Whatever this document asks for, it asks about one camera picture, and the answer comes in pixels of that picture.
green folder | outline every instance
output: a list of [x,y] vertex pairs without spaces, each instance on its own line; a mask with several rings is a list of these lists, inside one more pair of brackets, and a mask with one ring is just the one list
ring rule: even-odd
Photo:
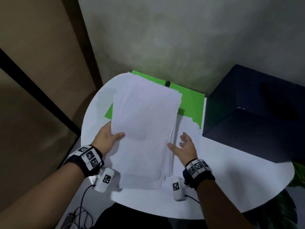
[[[132,71],[134,75],[139,75],[157,84],[165,85],[166,81],[161,80],[143,73]],[[193,91],[191,89],[179,86],[177,84],[170,84],[170,88],[179,91],[182,94],[181,104],[178,110],[178,114],[182,116],[192,117],[193,122],[196,122],[201,129],[203,105],[204,105],[204,94],[200,92]],[[112,119],[112,107],[110,106],[105,114],[105,118]]]

person's leg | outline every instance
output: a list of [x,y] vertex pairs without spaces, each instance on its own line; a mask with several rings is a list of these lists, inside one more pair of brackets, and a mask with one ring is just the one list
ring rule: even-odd
[[166,217],[147,214],[118,203],[113,204],[100,215],[93,229],[102,229],[105,227],[125,228],[126,226],[130,226],[132,229],[172,229]]

person's left hand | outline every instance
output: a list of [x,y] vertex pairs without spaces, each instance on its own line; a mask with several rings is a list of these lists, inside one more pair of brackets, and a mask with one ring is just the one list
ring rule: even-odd
[[109,121],[101,127],[91,144],[101,151],[102,155],[105,155],[112,149],[114,142],[124,138],[124,136],[124,132],[111,135],[111,121]]

dark blue box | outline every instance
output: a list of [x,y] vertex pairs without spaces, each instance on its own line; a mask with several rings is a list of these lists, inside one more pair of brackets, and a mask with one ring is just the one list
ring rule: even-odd
[[305,87],[234,65],[207,99],[204,137],[272,162],[305,158]]

wristband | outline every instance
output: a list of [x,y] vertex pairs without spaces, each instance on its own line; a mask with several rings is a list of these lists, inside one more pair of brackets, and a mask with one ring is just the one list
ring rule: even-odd
[[102,153],[92,145],[84,145],[68,156],[65,164],[72,162],[79,166],[85,178],[99,173],[104,165]]
[[202,159],[191,160],[183,171],[184,184],[189,185],[190,188],[197,189],[198,185],[203,180],[214,180],[211,168]]

